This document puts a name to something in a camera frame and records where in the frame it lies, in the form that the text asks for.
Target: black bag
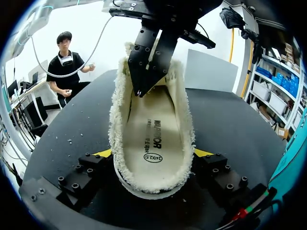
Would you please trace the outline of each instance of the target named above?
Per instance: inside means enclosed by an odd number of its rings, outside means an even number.
[[[231,7],[223,8],[222,12],[220,12],[220,17],[228,29],[239,28],[243,30],[246,24],[241,15],[235,12]]]

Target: black t-shirt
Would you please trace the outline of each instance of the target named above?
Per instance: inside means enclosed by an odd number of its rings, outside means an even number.
[[[55,58],[52,59],[52,61],[49,64],[48,72],[56,75],[66,75],[74,72],[78,68],[80,68],[81,65],[84,64],[84,61],[79,56],[78,53],[71,52],[73,57],[73,62],[71,65],[62,66],[58,56],[55,56]],[[47,81],[55,81],[57,86],[62,90],[70,90],[79,82],[80,78],[78,73],[75,73],[69,77],[65,78],[56,78],[52,77],[49,74],[47,75]]]

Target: white wall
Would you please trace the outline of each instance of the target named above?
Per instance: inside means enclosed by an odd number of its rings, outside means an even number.
[[[58,52],[56,44],[57,36],[63,31],[72,33],[70,50],[78,52],[86,61],[90,56],[100,32],[110,17],[108,13],[102,13],[103,2],[96,2],[87,5],[73,6],[63,9],[55,9],[50,16],[47,26],[36,32],[33,36],[38,57],[41,61],[50,61]],[[226,3],[199,20],[199,23],[206,29],[211,40],[216,43],[216,48],[207,49],[199,44],[190,44],[183,39],[178,40],[173,58],[181,60],[186,64],[188,49],[198,50],[215,57],[228,61],[231,48],[231,30],[227,29],[222,22],[219,13]],[[241,7],[234,8],[243,16]],[[91,73],[81,73],[81,81],[92,81],[104,72],[117,69],[118,61],[125,56],[124,43],[134,42],[141,28],[141,21],[130,18],[114,17],[107,25],[96,52],[90,62],[96,64],[96,69]],[[245,52],[245,40],[241,38],[236,29],[235,46],[232,63],[239,67],[238,77],[241,76],[242,63]],[[23,52],[15,59],[17,81],[27,77],[28,72],[37,66],[31,41],[25,44]],[[14,60],[6,63],[8,84],[13,79]]]

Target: insole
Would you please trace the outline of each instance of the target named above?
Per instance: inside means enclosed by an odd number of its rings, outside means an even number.
[[[156,86],[143,98],[132,95],[124,130],[126,166],[145,187],[174,176],[183,163],[174,105],[166,91],[165,86]]]

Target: white sherpa lining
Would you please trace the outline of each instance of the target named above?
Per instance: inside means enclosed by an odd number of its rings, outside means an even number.
[[[132,43],[126,43],[127,55],[129,55],[130,47]],[[192,116],[189,110],[188,97],[184,88],[183,81],[183,65],[179,61],[172,60],[168,74],[165,76],[166,84],[171,83],[172,79],[177,79],[177,102],[174,102],[176,115],[178,115],[178,121],[180,122],[180,136],[183,151],[187,151],[184,154],[183,164],[178,169],[176,175],[167,181],[167,184],[162,184],[157,188],[147,188],[140,184],[137,184],[134,180],[133,173],[129,171],[125,164],[124,152],[123,152],[123,128],[122,115],[120,108],[124,102],[125,85],[131,83],[128,58],[123,58],[119,61],[119,67],[117,72],[117,78],[115,80],[115,91],[112,96],[112,107],[110,110],[110,129],[109,129],[109,142],[111,145],[112,153],[114,154],[114,165],[121,173],[124,180],[131,185],[134,190],[143,191],[146,193],[159,193],[160,190],[171,190],[176,186],[183,185],[190,174],[190,169],[193,160],[195,134],[192,124]]]

